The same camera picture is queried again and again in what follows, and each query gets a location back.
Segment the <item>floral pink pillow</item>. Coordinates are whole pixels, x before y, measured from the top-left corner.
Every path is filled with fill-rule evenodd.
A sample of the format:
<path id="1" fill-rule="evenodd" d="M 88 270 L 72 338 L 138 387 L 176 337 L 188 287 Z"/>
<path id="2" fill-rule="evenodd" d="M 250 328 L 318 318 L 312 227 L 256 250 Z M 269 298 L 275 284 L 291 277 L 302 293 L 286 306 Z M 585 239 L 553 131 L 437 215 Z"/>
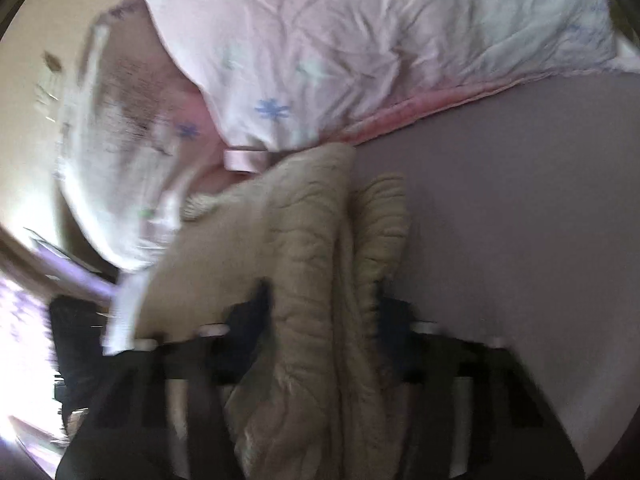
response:
<path id="1" fill-rule="evenodd" d="M 144 0 L 232 171 L 541 78 L 636 72 L 608 0 Z"/>
<path id="2" fill-rule="evenodd" d="M 58 172 L 82 234 L 126 272 L 160 258 L 184 201 L 242 181 L 198 87 L 170 58 L 144 0 L 122 0 L 89 29 L 65 93 Z"/>

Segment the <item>left floral pink pillow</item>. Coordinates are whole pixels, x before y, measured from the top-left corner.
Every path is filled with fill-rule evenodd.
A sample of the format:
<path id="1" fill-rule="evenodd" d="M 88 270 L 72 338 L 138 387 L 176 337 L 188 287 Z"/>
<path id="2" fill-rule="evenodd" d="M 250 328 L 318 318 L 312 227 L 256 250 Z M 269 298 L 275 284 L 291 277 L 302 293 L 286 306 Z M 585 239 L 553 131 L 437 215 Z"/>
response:
<path id="1" fill-rule="evenodd" d="M 58 172 L 82 234 L 126 272 L 160 258 L 184 201 L 242 181 L 198 87 L 170 58 L 144 0 L 122 0 L 89 29 L 65 93 Z"/>

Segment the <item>right floral pink pillow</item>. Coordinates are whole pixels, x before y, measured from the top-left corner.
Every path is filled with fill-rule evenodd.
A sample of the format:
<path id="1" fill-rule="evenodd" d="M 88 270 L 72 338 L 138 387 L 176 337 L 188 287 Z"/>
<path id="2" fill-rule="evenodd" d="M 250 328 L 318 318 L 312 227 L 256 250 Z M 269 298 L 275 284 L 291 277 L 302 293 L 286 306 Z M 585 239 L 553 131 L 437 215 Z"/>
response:
<path id="1" fill-rule="evenodd" d="M 541 78 L 636 72 L 608 0 L 144 0 L 232 171 Z"/>

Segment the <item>lavender bed sheet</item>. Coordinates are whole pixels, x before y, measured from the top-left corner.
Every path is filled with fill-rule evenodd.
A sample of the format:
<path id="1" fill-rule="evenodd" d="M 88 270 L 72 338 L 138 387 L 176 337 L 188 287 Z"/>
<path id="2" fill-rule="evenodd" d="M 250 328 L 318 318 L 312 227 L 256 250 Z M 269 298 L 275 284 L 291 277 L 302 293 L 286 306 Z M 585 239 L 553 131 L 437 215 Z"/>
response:
<path id="1" fill-rule="evenodd" d="M 556 77 L 360 146 L 406 180 L 395 294 L 510 344 L 596 471 L 639 407 L 639 78 Z"/>

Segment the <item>beige cable knit sweater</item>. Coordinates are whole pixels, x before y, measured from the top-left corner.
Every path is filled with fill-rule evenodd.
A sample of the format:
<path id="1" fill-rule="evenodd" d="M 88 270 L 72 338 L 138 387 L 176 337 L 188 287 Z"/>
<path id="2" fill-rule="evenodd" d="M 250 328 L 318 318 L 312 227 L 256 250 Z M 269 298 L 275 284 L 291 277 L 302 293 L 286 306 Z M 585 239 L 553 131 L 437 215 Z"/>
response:
<path id="1" fill-rule="evenodd" d="M 406 426 L 376 336 L 376 290 L 408 235 L 404 182 L 352 187 L 354 150 L 328 144 L 215 197 L 195 197 L 155 267 L 138 338 L 191 337 L 256 284 L 272 287 L 259 356 L 222 398 L 252 479 L 389 479 Z"/>

